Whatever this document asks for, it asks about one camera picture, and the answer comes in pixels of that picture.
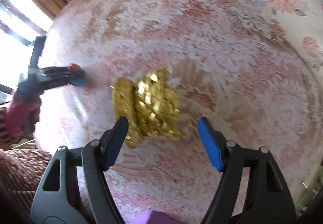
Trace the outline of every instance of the gold crumpled object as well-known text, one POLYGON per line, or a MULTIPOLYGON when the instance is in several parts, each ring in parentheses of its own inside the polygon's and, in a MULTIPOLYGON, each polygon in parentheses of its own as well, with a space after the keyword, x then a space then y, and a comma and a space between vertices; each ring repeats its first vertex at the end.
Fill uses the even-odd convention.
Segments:
POLYGON ((141 77, 137 83, 118 78, 111 86, 116 119, 125 116, 129 121, 128 147, 137 147, 146 136, 170 140, 182 138, 173 124, 179 116, 179 99, 166 81, 164 67, 141 77))

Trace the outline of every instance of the bed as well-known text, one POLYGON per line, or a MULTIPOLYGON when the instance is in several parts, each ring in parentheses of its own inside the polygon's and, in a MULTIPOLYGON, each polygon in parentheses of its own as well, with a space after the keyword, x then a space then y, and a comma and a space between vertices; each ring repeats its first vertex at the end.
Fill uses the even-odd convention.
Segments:
POLYGON ((322 159, 322 19, 323 0, 72 0, 40 66, 75 62, 88 78, 42 96, 38 146, 54 153, 100 138, 115 122, 113 82, 166 66, 184 139, 122 147, 106 179, 125 221, 150 209, 201 221, 221 176, 199 140, 201 116, 242 146, 269 147, 297 201, 322 159))

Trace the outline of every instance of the red tip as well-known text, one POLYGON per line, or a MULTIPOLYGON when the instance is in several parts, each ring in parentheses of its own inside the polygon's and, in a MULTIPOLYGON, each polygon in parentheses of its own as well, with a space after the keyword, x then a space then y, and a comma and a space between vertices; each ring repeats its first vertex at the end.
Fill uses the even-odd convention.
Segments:
POLYGON ((79 65, 74 64, 74 63, 70 65, 70 68, 71 68, 71 70, 80 70, 81 69, 81 67, 79 65))

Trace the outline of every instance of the hand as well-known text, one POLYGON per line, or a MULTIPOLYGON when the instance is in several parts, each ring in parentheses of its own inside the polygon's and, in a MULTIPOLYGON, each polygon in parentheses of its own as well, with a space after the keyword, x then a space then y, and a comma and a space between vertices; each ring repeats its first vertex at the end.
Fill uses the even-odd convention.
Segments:
POLYGON ((32 100, 24 101, 17 93, 5 111, 5 125, 10 136, 16 137, 19 133, 30 134, 39 122, 41 99, 39 95, 32 100))

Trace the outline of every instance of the blue tip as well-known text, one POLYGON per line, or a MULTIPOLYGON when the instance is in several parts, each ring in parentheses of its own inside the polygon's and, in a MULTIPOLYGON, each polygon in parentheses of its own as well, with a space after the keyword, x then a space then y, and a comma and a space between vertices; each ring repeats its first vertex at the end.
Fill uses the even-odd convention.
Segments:
POLYGON ((218 171, 221 171, 223 169, 221 152, 218 145, 212 138, 212 132, 209 132, 202 119, 199 119, 197 127, 211 165, 214 166, 218 171))
POLYGON ((72 78, 69 82, 71 85, 77 85, 82 86, 84 84, 85 80, 82 78, 72 78))

